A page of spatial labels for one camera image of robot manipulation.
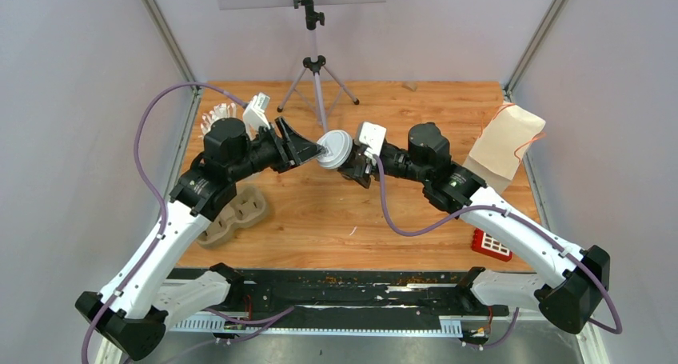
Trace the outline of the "white plastic cup lid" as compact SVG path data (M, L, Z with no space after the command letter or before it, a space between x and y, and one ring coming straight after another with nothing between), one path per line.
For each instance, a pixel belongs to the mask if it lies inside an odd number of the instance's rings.
M353 148L353 138L344 130L331 130L320 137L317 143L323 147L317 162L327 170L336 170L344 164Z

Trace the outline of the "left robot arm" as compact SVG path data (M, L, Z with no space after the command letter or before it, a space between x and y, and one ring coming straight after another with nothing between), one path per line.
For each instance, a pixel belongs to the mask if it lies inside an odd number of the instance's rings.
M133 257L100 291L79 296L76 309L130 360L149 356L168 329L205 308L236 310L243 304L244 279L223 263L172 290L161 287L189 245L236 197L237 182L267 168L283 173L324 153L283 117L275 123L250 138L242 120L217 120Z

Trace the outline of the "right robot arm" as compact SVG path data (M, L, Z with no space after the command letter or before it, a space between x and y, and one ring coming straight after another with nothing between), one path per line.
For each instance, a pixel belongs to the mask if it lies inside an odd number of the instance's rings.
M583 248L521 213L483 178L453 160L449 140L432 122L413 126L408 145L389 143L383 126L363 122L356 135L333 130L322 139L327 169L369 187L387 177L419 182L429 203L482 230L527 262L531 274L502 274L485 268L470 270L467 284L456 293L467 314L486 306L505 305L539 311L554 326L580 333L605 304L620 334L620 315L608 292L611 258L600 246Z

